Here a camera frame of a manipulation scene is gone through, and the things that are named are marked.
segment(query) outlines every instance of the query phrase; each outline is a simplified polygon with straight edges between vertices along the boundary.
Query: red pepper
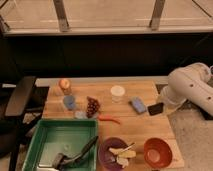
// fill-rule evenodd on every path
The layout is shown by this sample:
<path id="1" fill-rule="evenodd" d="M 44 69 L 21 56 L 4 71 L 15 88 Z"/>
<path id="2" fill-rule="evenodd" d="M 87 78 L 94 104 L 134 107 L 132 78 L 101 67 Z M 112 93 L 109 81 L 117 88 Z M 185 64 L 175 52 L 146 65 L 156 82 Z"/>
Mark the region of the red pepper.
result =
<path id="1" fill-rule="evenodd" d="M 110 115 L 98 115 L 98 120 L 100 121 L 112 121 L 115 122 L 117 124 L 121 124 L 119 119 L 116 119 Z"/>

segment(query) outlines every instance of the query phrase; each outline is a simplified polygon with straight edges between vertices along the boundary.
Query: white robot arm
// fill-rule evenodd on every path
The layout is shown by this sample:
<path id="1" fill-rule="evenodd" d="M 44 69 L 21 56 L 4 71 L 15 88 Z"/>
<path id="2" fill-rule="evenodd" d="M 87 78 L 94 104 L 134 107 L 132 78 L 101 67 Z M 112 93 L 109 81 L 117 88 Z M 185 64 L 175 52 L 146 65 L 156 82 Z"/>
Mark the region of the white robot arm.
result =
<path id="1" fill-rule="evenodd" d="M 160 99 L 168 108 L 179 107 L 188 99 L 213 116 L 213 88 L 207 84 L 211 75 L 203 63 L 177 68 L 169 74 Z"/>

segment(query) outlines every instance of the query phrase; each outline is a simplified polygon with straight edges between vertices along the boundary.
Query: green plastic tray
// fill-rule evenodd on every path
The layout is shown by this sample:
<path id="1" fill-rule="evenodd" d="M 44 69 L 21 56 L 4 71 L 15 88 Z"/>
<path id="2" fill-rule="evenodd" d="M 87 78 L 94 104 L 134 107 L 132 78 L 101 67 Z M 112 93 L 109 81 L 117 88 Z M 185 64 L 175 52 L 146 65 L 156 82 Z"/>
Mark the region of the green plastic tray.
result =
<path id="1" fill-rule="evenodd" d="M 53 171 L 52 162 L 58 153 L 72 157 L 78 154 L 90 139 L 98 134 L 95 120 L 50 120 L 39 121 L 23 165 L 23 171 Z M 68 165 L 67 171 L 95 171 L 97 145 L 84 159 Z"/>

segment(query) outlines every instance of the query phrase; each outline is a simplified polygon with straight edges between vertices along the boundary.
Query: bunch of grapes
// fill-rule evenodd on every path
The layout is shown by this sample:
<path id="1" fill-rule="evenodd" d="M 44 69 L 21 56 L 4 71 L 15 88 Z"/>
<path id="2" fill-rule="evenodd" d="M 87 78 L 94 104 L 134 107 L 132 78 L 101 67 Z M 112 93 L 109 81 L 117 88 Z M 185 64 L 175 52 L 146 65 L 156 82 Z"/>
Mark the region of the bunch of grapes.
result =
<path id="1" fill-rule="evenodd" d="M 98 100 L 91 97 L 87 97 L 87 100 L 87 117 L 91 118 L 96 112 L 98 112 L 100 108 L 100 103 L 98 102 Z"/>

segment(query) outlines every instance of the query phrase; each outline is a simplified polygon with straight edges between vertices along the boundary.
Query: orange bowl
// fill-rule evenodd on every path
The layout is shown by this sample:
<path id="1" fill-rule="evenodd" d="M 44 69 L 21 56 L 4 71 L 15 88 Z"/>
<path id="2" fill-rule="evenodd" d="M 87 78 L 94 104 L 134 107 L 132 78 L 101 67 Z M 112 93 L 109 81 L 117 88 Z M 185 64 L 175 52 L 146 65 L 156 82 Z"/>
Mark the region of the orange bowl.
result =
<path id="1" fill-rule="evenodd" d="M 144 159 L 152 168 L 165 168 L 172 162 L 172 151 L 162 139 L 150 138 L 144 144 Z"/>

